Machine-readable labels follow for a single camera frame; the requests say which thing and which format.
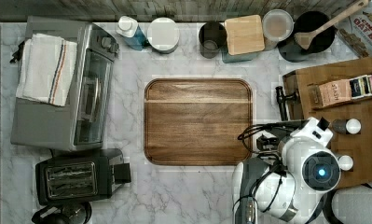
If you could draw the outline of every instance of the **wooden spoon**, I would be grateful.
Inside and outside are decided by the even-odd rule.
[[[359,0],[355,2],[353,5],[351,5],[346,10],[344,10],[339,15],[337,15],[334,19],[326,22],[323,26],[321,26],[319,29],[315,31],[312,31],[309,33],[296,33],[294,35],[296,42],[298,43],[299,46],[301,46],[301,48],[308,49],[310,47],[311,41],[313,40],[314,37],[316,37],[316,35],[330,28],[335,23],[342,21],[343,19],[349,17],[351,14],[360,10],[361,8],[366,7],[369,1],[370,0]]]

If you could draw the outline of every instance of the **toaster oven door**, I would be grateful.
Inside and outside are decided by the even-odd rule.
[[[87,50],[77,112],[75,146],[102,142],[112,62]]]

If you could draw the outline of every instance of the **white robot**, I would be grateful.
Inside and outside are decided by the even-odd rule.
[[[258,138],[258,157],[235,168],[234,224],[258,223],[257,209],[288,223],[304,224],[312,220],[322,196],[338,184],[341,170],[352,168],[351,157],[342,156],[339,160],[338,155],[326,148],[333,136],[328,124],[325,119],[309,118],[257,125],[239,136],[243,143],[261,131],[276,137]],[[272,156],[274,163],[263,160]]]

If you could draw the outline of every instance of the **striped towel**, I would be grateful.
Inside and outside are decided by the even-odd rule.
[[[25,42],[16,96],[65,106],[75,70],[76,48],[76,43],[61,37],[33,35]]]

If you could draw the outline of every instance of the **wooden tray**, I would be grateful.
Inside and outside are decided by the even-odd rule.
[[[237,137],[252,125],[251,95],[240,79],[151,81],[145,88],[145,156],[160,165],[247,159],[251,152]]]

